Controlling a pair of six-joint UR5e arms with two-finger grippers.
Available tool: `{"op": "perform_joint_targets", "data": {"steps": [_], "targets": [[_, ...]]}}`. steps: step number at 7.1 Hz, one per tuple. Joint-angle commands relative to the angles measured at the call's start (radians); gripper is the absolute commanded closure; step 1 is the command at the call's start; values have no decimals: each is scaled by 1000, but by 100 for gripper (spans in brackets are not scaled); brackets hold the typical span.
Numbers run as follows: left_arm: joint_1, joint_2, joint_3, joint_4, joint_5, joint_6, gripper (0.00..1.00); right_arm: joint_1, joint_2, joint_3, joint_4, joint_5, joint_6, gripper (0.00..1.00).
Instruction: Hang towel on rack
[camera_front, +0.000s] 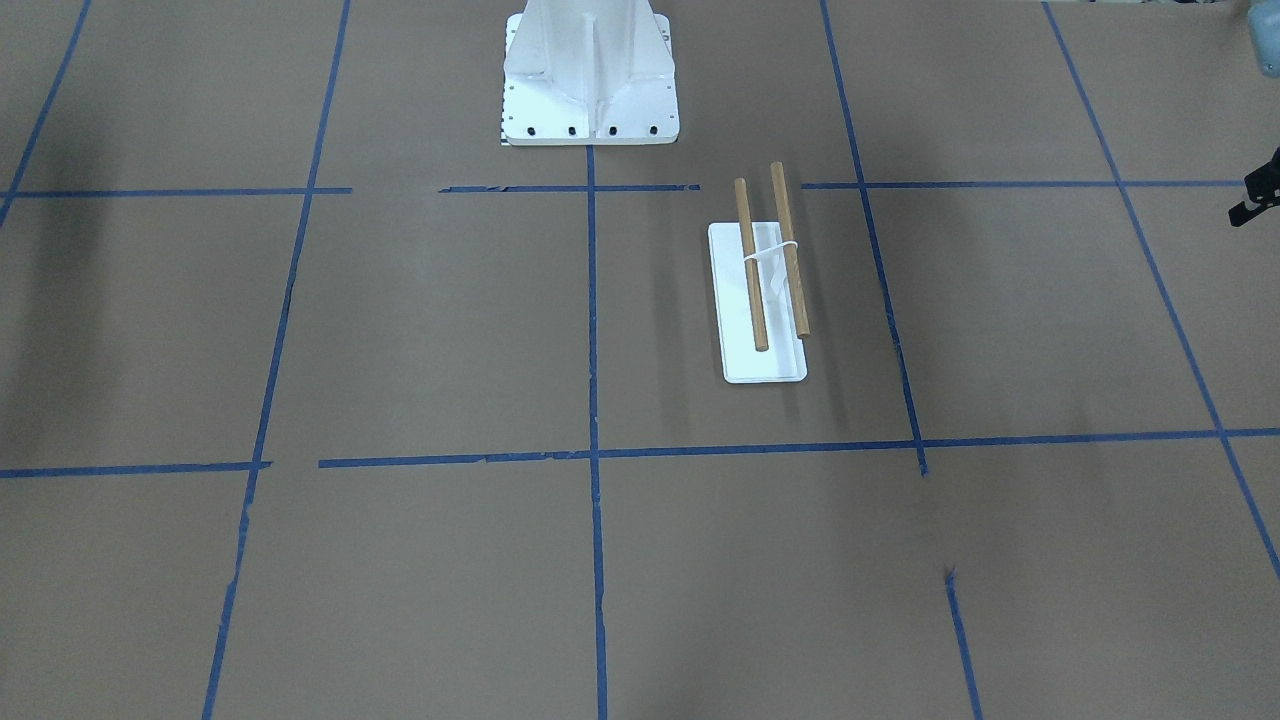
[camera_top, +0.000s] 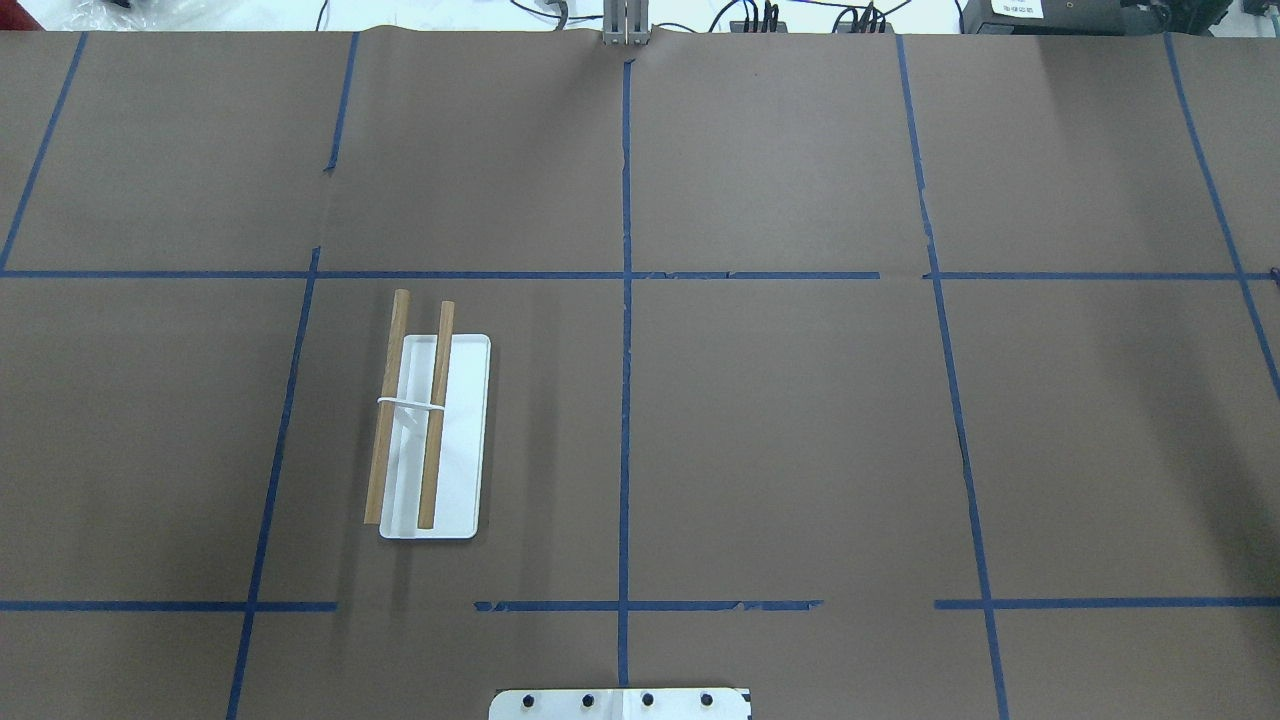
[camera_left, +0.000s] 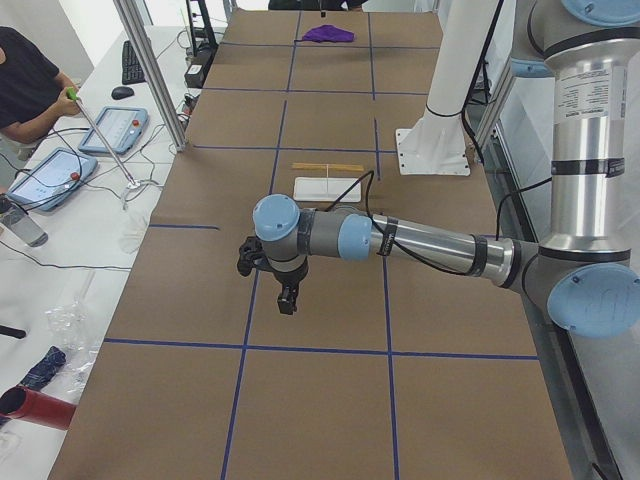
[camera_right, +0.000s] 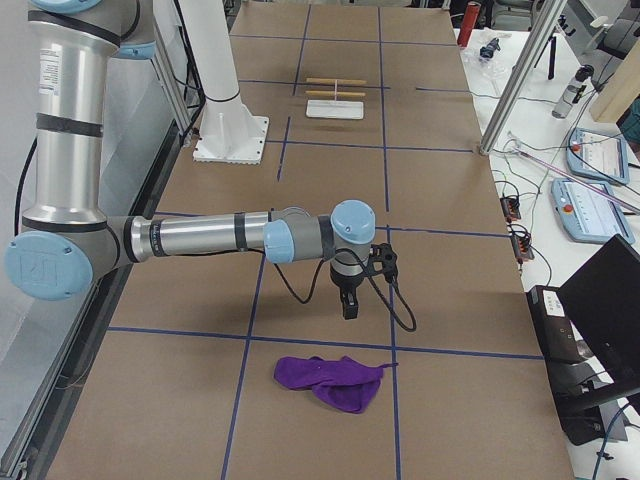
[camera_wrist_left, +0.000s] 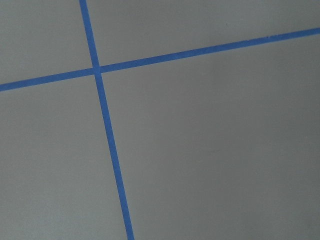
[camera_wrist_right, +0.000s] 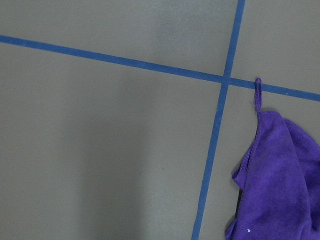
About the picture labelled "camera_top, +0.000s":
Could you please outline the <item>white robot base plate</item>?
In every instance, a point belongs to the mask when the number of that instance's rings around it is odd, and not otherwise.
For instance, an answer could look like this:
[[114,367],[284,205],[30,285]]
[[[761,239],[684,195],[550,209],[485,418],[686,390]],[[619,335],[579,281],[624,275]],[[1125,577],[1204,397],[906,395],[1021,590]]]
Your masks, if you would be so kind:
[[750,691],[730,687],[512,689],[489,719],[751,719]]

